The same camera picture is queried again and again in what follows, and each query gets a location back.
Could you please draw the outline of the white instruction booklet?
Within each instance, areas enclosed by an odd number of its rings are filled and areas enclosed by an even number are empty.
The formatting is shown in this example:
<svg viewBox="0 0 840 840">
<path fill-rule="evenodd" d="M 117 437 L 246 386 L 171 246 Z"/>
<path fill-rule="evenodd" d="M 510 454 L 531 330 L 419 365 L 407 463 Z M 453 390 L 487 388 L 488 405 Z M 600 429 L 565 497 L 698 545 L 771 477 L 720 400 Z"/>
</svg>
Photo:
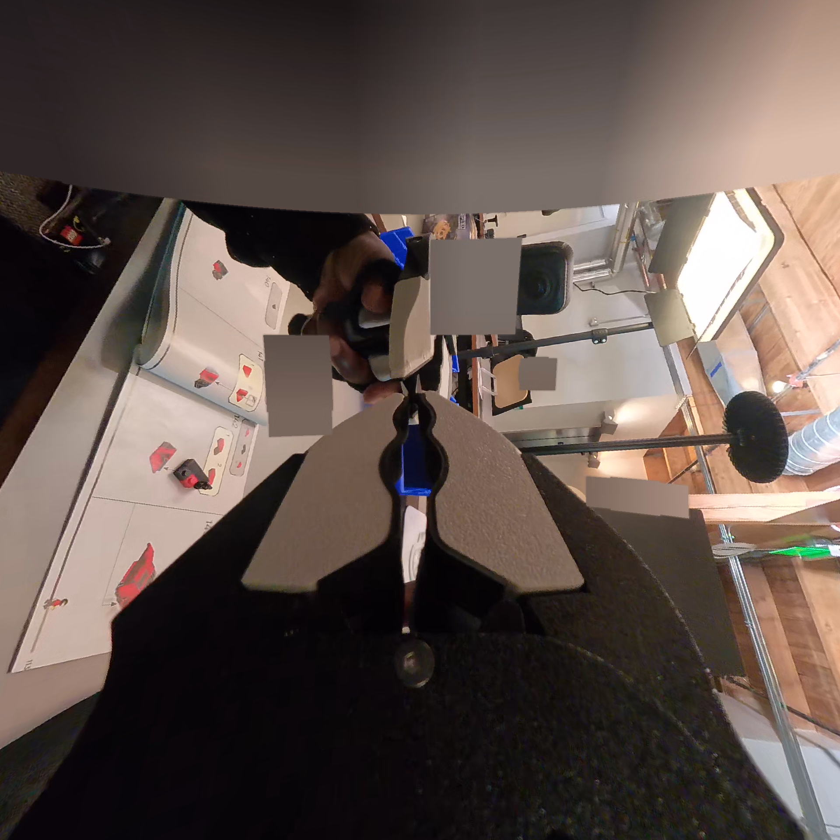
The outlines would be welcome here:
<svg viewBox="0 0 840 840">
<path fill-rule="evenodd" d="M 144 268 L 142 330 L 127 338 L 107 403 L 93 410 L 79 470 L 12 674 L 104 655 L 112 620 L 246 495 L 268 437 L 264 338 L 284 332 L 297 290 L 234 260 L 224 233 L 183 205 Z M 173 470 L 216 468 L 213 490 Z"/>
</svg>

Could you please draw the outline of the black light stand pole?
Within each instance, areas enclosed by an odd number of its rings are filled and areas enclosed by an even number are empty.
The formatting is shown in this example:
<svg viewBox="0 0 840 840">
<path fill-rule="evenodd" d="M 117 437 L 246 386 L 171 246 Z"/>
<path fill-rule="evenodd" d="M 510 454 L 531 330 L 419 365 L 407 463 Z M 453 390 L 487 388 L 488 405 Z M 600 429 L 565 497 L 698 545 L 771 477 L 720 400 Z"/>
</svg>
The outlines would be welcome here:
<svg viewBox="0 0 840 840">
<path fill-rule="evenodd" d="M 590 342 L 595 345 L 606 343 L 611 337 L 631 333 L 646 332 L 654 330 L 655 326 L 651 321 L 624 325 L 611 329 L 591 329 L 589 331 L 569 333 L 561 336 L 546 339 L 533 339 L 531 341 L 508 342 L 497 345 L 487 345 L 475 350 L 463 350 L 456 353 L 455 357 L 463 361 L 473 359 L 490 359 L 497 355 L 510 355 L 522 353 L 526 350 L 538 350 L 543 347 L 551 347 L 567 343 Z"/>
</svg>

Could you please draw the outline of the studio light panel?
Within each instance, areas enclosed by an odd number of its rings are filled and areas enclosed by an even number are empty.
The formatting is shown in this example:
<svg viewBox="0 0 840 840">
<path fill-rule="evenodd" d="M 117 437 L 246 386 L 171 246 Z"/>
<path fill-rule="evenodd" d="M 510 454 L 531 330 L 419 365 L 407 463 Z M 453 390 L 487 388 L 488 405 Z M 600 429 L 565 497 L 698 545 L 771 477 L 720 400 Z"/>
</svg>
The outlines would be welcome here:
<svg viewBox="0 0 840 840">
<path fill-rule="evenodd" d="M 740 309 L 784 234 L 758 191 L 738 188 L 654 203 L 648 269 L 682 296 L 699 342 L 715 340 Z"/>
</svg>

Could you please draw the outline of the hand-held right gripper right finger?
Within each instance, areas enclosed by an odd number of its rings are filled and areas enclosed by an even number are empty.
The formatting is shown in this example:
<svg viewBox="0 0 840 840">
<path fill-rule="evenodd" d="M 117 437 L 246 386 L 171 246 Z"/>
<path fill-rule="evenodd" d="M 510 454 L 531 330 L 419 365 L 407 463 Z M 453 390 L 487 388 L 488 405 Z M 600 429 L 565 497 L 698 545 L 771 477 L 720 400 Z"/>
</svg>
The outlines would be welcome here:
<svg viewBox="0 0 840 840">
<path fill-rule="evenodd" d="M 583 575 L 520 451 L 441 395 L 423 398 L 443 461 L 429 508 L 442 544 L 520 594 L 579 591 Z"/>
</svg>

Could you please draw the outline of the tan wooden chair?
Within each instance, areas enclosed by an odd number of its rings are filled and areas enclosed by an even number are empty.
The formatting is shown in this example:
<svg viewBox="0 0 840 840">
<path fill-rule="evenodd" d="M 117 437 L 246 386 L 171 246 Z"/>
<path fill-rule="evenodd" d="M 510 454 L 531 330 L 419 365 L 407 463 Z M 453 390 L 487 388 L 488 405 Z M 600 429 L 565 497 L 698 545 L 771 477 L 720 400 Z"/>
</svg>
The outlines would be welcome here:
<svg viewBox="0 0 840 840">
<path fill-rule="evenodd" d="M 494 417 L 532 403 L 531 392 L 521 388 L 519 384 L 520 366 L 523 361 L 524 357 L 516 353 L 506 359 L 491 362 L 491 412 Z"/>
</svg>

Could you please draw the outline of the person's left forearm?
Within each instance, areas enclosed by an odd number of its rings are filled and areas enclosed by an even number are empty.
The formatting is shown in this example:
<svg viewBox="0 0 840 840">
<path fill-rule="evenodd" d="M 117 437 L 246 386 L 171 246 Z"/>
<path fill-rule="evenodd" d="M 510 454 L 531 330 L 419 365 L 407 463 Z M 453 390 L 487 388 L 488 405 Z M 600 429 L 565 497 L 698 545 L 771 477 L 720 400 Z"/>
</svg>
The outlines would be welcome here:
<svg viewBox="0 0 840 840">
<path fill-rule="evenodd" d="M 364 214 L 184 201 L 197 218 L 221 230 L 230 256 L 247 266 L 272 268 L 313 299 L 329 255 L 357 237 L 379 231 Z"/>
</svg>

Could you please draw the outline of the white round base plate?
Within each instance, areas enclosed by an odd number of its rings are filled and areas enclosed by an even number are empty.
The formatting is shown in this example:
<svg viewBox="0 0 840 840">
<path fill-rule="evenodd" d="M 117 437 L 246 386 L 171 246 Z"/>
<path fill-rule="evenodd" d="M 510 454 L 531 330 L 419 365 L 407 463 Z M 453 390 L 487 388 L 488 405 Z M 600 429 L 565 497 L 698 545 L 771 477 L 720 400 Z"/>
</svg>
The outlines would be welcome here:
<svg viewBox="0 0 840 840">
<path fill-rule="evenodd" d="M 407 505 L 403 515 L 401 559 L 403 580 L 415 582 L 427 536 L 427 517 L 424 511 Z"/>
</svg>

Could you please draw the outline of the black round disc stand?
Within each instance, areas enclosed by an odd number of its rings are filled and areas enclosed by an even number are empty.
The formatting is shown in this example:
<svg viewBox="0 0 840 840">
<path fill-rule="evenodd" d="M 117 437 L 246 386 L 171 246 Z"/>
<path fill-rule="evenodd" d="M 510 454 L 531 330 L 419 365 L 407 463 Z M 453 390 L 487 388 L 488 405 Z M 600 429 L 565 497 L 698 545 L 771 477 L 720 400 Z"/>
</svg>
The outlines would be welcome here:
<svg viewBox="0 0 840 840">
<path fill-rule="evenodd" d="M 741 392 L 729 401 L 723 416 L 723 431 L 718 434 L 545 445 L 516 443 L 516 446 L 523 454 L 534 456 L 726 446 L 732 466 L 754 484 L 769 484 L 780 478 L 790 450 L 782 414 L 769 397 L 758 392 Z"/>
</svg>

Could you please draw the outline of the silver ventilation duct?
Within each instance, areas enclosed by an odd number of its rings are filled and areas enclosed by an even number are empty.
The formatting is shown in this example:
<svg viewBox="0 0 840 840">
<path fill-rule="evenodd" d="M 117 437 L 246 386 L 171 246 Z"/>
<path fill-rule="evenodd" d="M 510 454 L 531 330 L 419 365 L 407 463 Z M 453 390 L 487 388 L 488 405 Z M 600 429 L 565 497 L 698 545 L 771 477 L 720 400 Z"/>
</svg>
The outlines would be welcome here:
<svg viewBox="0 0 840 840">
<path fill-rule="evenodd" d="M 783 476 L 811 476 L 839 463 L 839 407 L 793 433 Z"/>
</svg>

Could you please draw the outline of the small black red brick assembly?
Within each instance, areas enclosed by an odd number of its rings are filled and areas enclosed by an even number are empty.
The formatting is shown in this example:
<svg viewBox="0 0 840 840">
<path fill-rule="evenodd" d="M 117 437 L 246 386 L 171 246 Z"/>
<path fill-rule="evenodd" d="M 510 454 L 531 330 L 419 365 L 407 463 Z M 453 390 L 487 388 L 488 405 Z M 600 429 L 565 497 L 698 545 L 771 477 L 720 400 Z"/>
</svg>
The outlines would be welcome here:
<svg viewBox="0 0 840 840">
<path fill-rule="evenodd" d="M 173 470 L 175 480 L 187 490 L 210 493 L 214 488 L 216 468 L 205 471 L 194 458 L 183 461 Z"/>
</svg>

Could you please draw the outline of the person's left hand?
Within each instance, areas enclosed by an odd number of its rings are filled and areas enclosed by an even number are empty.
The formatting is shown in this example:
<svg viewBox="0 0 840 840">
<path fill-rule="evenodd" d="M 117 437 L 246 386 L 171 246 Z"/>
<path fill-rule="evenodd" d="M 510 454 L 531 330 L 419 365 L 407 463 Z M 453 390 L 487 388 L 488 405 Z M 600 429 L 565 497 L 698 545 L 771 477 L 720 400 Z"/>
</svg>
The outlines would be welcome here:
<svg viewBox="0 0 840 840">
<path fill-rule="evenodd" d="M 392 293 L 386 288 L 391 267 L 396 263 L 391 250 L 379 235 L 368 231 L 335 249 L 322 267 L 318 288 L 314 291 L 313 314 L 301 326 L 301 334 L 329 337 L 329 355 L 333 370 L 348 384 L 361 391 L 363 403 L 376 404 L 401 393 L 398 381 L 378 381 L 368 360 L 356 353 L 347 340 L 341 321 L 326 315 L 328 305 L 359 291 L 360 305 L 376 316 L 388 316 Z"/>
</svg>

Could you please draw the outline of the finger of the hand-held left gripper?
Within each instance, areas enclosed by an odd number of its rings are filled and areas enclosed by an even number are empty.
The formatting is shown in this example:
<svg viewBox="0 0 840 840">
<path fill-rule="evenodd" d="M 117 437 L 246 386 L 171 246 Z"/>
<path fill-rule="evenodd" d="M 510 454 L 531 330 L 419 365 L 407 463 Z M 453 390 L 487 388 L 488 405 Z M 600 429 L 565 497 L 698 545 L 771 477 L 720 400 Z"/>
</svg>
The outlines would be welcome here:
<svg viewBox="0 0 840 840">
<path fill-rule="evenodd" d="M 436 337 L 432 334 L 430 283 L 425 276 L 399 280 L 392 294 L 385 394 L 415 384 L 436 390 Z"/>
</svg>

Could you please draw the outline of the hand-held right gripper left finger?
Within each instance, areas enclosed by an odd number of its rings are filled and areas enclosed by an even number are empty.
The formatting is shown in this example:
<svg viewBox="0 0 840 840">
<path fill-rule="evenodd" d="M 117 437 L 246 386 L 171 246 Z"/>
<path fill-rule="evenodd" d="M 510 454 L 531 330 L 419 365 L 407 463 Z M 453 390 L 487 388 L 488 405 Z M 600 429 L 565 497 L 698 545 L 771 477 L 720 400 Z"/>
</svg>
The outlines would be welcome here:
<svg viewBox="0 0 840 840">
<path fill-rule="evenodd" d="M 400 503 L 382 458 L 404 404 L 390 395 L 310 447 L 243 575 L 247 589 L 314 592 L 396 534 Z"/>
</svg>

